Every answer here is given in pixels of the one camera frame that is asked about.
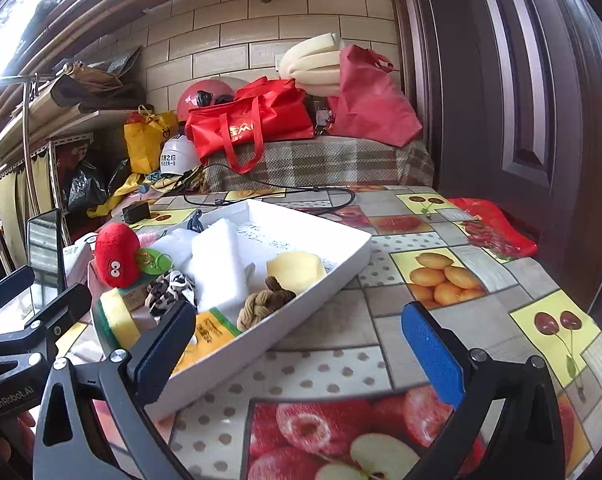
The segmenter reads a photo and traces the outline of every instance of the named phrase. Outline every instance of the plaid cloth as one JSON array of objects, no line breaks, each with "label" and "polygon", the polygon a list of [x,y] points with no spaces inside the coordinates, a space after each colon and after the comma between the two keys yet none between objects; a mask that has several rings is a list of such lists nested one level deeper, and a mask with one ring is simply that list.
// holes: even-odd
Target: plaid cloth
[{"label": "plaid cloth", "polygon": [[[236,146],[241,164],[254,155],[253,144]],[[224,152],[209,164],[228,164]],[[394,148],[375,140],[319,136],[314,139],[267,142],[260,163],[246,177],[281,187],[369,186],[373,184],[431,186],[434,164],[422,140]],[[254,182],[233,171],[206,170],[205,192],[255,189]]]}]

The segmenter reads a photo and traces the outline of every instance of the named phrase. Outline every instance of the gold logo on bag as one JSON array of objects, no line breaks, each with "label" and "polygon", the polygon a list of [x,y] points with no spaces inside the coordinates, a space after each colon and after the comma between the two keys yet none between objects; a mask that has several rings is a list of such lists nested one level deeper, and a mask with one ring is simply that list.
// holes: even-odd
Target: gold logo on bag
[{"label": "gold logo on bag", "polygon": [[240,126],[230,126],[228,129],[230,130],[230,137],[232,139],[241,139],[241,134],[243,132],[249,132],[251,130],[254,130],[254,125],[248,123],[241,123]]}]

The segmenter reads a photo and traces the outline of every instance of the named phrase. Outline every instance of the helmet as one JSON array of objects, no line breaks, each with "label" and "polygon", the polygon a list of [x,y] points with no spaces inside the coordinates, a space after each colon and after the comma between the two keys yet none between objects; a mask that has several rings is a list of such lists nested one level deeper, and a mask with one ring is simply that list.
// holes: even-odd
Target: helmet
[{"label": "helmet", "polygon": [[177,117],[179,121],[187,121],[190,108],[226,103],[234,97],[235,91],[219,78],[197,81],[181,95],[177,104]]},{"label": "helmet", "polygon": [[201,165],[194,143],[184,135],[165,141],[161,152],[161,173],[182,175]]}]

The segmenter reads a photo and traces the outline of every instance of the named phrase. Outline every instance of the brown rope toy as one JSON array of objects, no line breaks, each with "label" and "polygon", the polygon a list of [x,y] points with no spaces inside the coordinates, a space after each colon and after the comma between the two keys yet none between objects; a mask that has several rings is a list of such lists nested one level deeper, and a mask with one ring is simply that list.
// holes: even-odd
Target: brown rope toy
[{"label": "brown rope toy", "polygon": [[274,276],[268,276],[265,279],[265,286],[268,287],[268,290],[251,294],[245,300],[245,306],[239,312],[236,320],[236,326],[241,332],[245,332],[270,314],[274,314],[297,296],[291,290],[281,288]]}]

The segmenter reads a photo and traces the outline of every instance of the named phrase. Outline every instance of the door panel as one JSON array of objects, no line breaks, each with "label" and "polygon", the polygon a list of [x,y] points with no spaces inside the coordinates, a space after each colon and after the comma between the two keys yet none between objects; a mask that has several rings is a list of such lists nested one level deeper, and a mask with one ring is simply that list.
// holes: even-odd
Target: door panel
[{"label": "door panel", "polygon": [[439,191],[492,200],[526,226],[587,309],[602,280],[600,20],[585,0],[417,1],[412,34],[436,90],[418,112]]}]

